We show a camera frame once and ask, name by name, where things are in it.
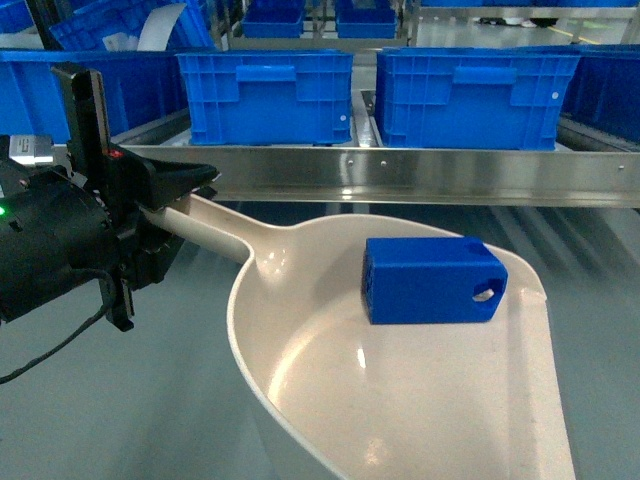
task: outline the metal frame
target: metal frame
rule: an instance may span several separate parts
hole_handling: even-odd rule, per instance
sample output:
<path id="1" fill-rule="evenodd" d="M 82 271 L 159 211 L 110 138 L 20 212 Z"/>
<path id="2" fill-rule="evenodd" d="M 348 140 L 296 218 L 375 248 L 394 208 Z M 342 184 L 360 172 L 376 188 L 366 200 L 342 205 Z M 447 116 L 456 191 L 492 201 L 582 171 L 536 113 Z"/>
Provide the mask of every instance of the metal frame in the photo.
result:
<path id="1" fill-rule="evenodd" d="M 346 52 L 359 52 L 367 49 L 380 49 L 384 47 L 402 47 L 409 44 L 409 28 L 412 21 L 411 9 L 406 9 L 404 0 L 391 0 L 393 8 L 398 12 L 398 28 L 393 39 L 344 39 L 327 38 L 327 33 L 335 33 L 327 30 L 328 22 L 335 20 L 335 12 L 328 7 L 327 0 L 321 0 L 317 6 L 307 9 L 307 18 L 311 18 L 310 38 L 246 38 L 242 36 L 240 22 L 231 25 L 225 33 L 228 38 L 229 49 L 248 50 L 306 50 L 317 48 L 337 48 Z"/>
<path id="2" fill-rule="evenodd" d="M 559 138 L 601 151 L 386 148 L 372 94 L 353 92 L 353 141 L 339 146 L 189 146 L 186 112 L 113 140 L 144 157 L 216 166 L 220 200 L 640 207 L 638 145 L 563 119 Z M 182 146 L 144 145 L 172 135 L 165 145 Z"/>
<path id="3" fill-rule="evenodd" d="M 556 8 L 556 7 L 422 7 L 419 0 L 414 0 L 413 21 L 411 23 L 410 44 L 417 43 L 417 31 L 420 18 L 442 17 L 442 18 L 574 18 L 578 20 L 611 18 L 628 19 L 629 24 L 622 36 L 621 43 L 634 43 L 640 30 L 640 8 Z M 577 43 L 582 29 L 582 22 L 578 22 L 578 27 L 573 34 L 572 42 Z"/>

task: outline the blue rectangular block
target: blue rectangular block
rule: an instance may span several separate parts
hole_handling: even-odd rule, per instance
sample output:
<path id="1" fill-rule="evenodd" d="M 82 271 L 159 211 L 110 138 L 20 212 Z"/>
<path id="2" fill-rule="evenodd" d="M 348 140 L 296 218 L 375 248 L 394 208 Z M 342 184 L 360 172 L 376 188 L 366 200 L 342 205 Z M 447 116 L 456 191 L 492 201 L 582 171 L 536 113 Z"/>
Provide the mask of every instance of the blue rectangular block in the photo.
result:
<path id="1" fill-rule="evenodd" d="M 363 295 L 372 324 L 486 322 L 507 270 L 472 237 L 370 238 Z"/>

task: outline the blue bin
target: blue bin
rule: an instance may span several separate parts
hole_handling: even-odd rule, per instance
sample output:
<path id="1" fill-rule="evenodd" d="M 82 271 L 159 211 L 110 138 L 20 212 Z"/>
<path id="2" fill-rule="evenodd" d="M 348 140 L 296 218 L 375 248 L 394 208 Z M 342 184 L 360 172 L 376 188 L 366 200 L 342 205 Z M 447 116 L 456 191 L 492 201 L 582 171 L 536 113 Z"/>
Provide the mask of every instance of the blue bin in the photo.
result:
<path id="1" fill-rule="evenodd" d="M 299 38 L 304 12 L 298 8 L 259 9 L 251 6 L 242 20 L 248 38 Z"/>
<path id="2" fill-rule="evenodd" d="M 640 51 L 583 51 L 563 112 L 572 120 L 640 143 Z"/>
<path id="3" fill-rule="evenodd" d="M 531 7 L 532 0 L 484 0 L 484 7 Z"/>
<path id="4" fill-rule="evenodd" d="M 305 0 L 253 0 L 250 8 L 260 10 L 295 9 L 304 10 Z"/>
<path id="5" fill-rule="evenodd" d="M 483 0 L 422 0 L 423 7 L 482 7 Z"/>
<path id="6" fill-rule="evenodd" d="M 178 60 L 194 145 L 327 145 L 351 139 L 351 54 L 230 51 L 181 54 Z"/>
<path id="7" fill-rule="evenodd" d="M 33 25 L 24 0 L 0 2 L 0 33 L 16 33 Z"/>
<path id="8" fill-rule="evenodd" d="M 172 3 L 186 3 L 187 7 L 173 29 L 168 47 L 213 47 L 197 0 L 98 0 L 50 30 L 65 50 L 106 50 L 104 37 L 118 32 L 140 37 L 151 11 Z"/>
<path id="9" fill-rule="evenodd" d="M 378 53 L 376 121 L 390 147 L 553 150 L 579 56 L 400 48 Z"/>
<path id="10" fill-rule="evenodd" d="M 486 322 L 507 277 L 477 238 L 369 238 L 362 290 L 372 324 Z"/>
<path id="11" fill-rule="evenodd" d="M 338 12 L 338 38 L 394 38 L 396 12 L 390 8 L 354 8 Z"/>
<path id="12" fill-rule="evenodd" d="M 0 134 L 69 140 L 59 81 L 51 73 L 60 62 L 102 73 L 113 135 L 187 106 L 178 62 L 169 53 L 5 50 L 0 51 Z"/>

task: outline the shelf rack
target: shelf rack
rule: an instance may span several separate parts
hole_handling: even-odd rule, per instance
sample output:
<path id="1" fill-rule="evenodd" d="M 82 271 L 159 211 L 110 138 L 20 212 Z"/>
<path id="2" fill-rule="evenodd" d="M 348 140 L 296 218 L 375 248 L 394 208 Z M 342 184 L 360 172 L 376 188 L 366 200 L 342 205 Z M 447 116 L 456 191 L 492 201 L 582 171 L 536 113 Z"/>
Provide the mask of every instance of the shelf rack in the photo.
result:
<path id="1" fill-rule="evenodd" d="M 371 91 L 354 91 L 353 141 L 332 147 L 190 146 L 187 112 L 113 140 L 149 158 L 215 165 L 220 200 L 640 207 L 636 144 L 562 120 L 560 140 L 591 151 L 386 148 L 372 108 Z"/>

